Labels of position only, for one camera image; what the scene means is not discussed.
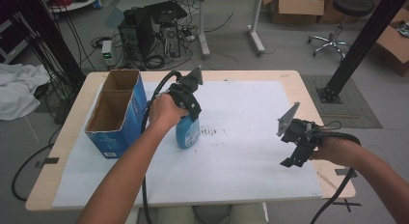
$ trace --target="forearm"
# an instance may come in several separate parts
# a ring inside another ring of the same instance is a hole
[[[384,160],[365,152],[355,169],[369,182],[396,223],[407,223],[409,217],[409,184]]]
[[[82,211],[77,223],[124,223],[150,161],[162,138],[169,131],[151,124],[112,167]]]

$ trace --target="person's right hand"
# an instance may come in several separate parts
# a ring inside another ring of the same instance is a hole
[[[354,168],[366,151],[350,140],[324,137],[322,138],[322,146],[318,146],[318,150],[313,152],[310,159],[325,159],[335,164]]]
[[[162,126],[171,128],[177,125],[181,117],[188,114],[186,109],[177,107],[172,97],[165,93],[156,98],[150,106],[150,123],[159,122]]]

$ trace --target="black stand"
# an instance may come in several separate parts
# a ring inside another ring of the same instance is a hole
[[[379,3],[357,40],[349,49],[345,59],[325,88],[322,89],[319,95],[321,102],[331,103],[338,97],[352,73],[361,64],[372,45],[382,35],[405,2],[406,0],[382,0]]]

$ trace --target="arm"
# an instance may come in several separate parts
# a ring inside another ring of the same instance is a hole
[[[187,111],[175,106],[169,95],[157,98],[150,124],[126,150],[94,192],[77,223],[124,223],[160,141]]]
[[[311,159],[326,159],[352,167],[364,176],[396,223],[408,221],[409,183],[384,160],[349,140],[324,138]]]

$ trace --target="table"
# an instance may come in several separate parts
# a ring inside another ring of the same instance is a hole
[[[203,57],[206,58],[210,55],[210,51],[208,49],[207,41],[205,39],[205,0],[199,0],[199,1],[200,1],[199,40],[202,46]],[[253,22],[251,25],[247,25],[250,37],[253,40],[254,44],[256,45],[258,56],[261,56],[261,54],[265,52],[265,48],[262,45],[258,34],[256,33],[257,23],[259,21],[259,10],[261,7],[261,2],[262,0],[256,0]]]
[[[167,72],[144,71],[141,72],[144,82],[158,82]],[[78,137],[78,131],[84,123],[85,117],[91,107],[98,86],[106,79],[108,72],[93,72],[87,79],[79,93],[77,100],[71,108],[67,120],[60,132],[58,139],[49,157],[59,158],[56,164],[45,164],[39,178],[26,203],[27,210],[55,210],[52,207],[54,197],[59,187],[63,170],[69,153]],[[296,118],[315,121],[322,125],[320,117],[314,107],[314,103],[304,86],[297,71],[294,70],[221,70],[203,71],[204,81],[235,80],[276,80],[281,81],[289,102],[300,101],[302,108],[296,114]],[[322,198],[331,197],[343,177],[337,176],[335,169],[343,167],[334,165],[328,161],[313,161],[319,184],[322,189]],[[350,182],[341,197],[353,197],[355,189]]]

